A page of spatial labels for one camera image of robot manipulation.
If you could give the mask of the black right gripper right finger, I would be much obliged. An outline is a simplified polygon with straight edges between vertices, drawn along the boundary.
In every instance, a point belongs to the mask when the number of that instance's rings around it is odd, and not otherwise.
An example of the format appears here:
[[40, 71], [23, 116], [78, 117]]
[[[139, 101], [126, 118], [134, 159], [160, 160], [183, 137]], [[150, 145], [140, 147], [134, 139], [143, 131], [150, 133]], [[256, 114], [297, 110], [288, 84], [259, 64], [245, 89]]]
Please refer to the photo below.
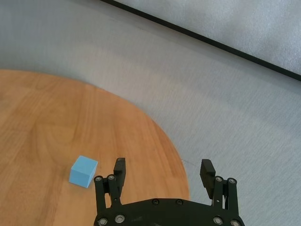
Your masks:
[[239, 214], [237, 181], [234, 178], [225, 180], [217, 176], [209, 159], [202, 159], [200, 177], [209, 199], [212, 200], [211, 206], [223, 209], [223, 198], [225, 198], [224, 208], [234, 214]]

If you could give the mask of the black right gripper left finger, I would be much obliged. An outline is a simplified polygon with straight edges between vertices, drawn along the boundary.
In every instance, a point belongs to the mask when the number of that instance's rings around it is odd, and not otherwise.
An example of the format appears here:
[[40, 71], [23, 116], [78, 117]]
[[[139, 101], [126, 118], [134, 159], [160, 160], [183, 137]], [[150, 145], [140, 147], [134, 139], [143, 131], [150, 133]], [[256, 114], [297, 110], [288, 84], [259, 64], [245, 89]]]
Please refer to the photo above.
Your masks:
[[125, 158], [117, 158], [112, 174], [109, 174], [106, 178], [102, 176], [94, 178], [97, 212], [102, 212], [106, 209], [105, 194], [109, 194], [111, 207], [121, 205], [120, 197], [125, 177], [126, 160]]

